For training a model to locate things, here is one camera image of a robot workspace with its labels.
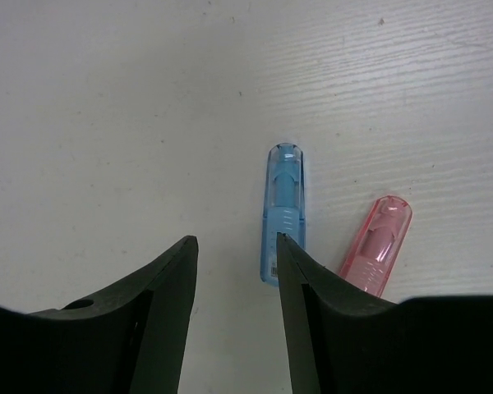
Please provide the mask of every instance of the pink cap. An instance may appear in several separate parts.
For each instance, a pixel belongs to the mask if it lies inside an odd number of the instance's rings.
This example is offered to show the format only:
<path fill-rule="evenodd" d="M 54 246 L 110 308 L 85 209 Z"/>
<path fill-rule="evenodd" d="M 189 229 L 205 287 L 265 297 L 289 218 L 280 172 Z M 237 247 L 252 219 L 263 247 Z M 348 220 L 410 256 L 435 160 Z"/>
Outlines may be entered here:
<path fill-rule="evenodd" d="M 352 243 L 339 276 L 380 297 L 411 217 L 411 207 L 405 200 L 392 195 L 378 199 Z"/>

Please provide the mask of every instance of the tabletop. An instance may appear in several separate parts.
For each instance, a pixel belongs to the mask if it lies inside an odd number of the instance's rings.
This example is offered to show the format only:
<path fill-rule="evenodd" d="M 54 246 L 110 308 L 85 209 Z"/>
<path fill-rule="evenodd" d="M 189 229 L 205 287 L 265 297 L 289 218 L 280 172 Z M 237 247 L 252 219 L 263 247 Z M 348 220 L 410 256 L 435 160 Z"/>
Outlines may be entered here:
<path fill-rule="evenodd" d="M 385 299 L 493 293 L 493 0 L 0 0 L 0 305 L 61 308 L 193 234 L 179 392 L 291 392 L 259 278 L 285 141 L 317 261 L 391 192 Z"/>

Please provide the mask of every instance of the blue cap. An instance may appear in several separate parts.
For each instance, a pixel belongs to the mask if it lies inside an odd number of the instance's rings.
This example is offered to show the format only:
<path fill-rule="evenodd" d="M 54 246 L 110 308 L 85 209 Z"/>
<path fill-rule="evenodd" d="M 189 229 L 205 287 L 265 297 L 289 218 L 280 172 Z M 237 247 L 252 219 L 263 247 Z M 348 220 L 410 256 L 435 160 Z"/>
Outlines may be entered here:
<path fill-rule="evenodd" d="M 291 236 L 305 249 L 305 193 L 303 153 L 294 144 L 278 144 L 269 153 L 260 275 L 263 282 L 278 286 L 276 239 Z"/>

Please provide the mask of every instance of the pink object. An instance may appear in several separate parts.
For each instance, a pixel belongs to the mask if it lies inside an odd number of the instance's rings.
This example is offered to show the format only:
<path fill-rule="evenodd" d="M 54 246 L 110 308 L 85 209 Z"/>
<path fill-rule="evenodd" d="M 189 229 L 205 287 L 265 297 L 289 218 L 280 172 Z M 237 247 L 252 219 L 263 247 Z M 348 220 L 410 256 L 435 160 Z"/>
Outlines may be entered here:
<path fill-rule="evenodd" d="M 392 195 L 378 199 L 352 243 L 339 276 L 380 297 L 411 217 L 411 207 L 405 200 Z"/>

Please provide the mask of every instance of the blue marker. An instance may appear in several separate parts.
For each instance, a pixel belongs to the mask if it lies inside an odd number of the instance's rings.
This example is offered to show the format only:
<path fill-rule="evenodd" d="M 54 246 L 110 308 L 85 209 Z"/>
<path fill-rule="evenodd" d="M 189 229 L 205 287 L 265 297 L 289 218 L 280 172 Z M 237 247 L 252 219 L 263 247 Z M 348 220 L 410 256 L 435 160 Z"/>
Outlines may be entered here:
<path fill-rule="evenodd" d="M 266 170 L 261 280 L 278 286 L 276 239 L 291 236 L 305 249 L 305 193 L 303 153 L 293 144 L 279 144 L 269 153 Z"/>

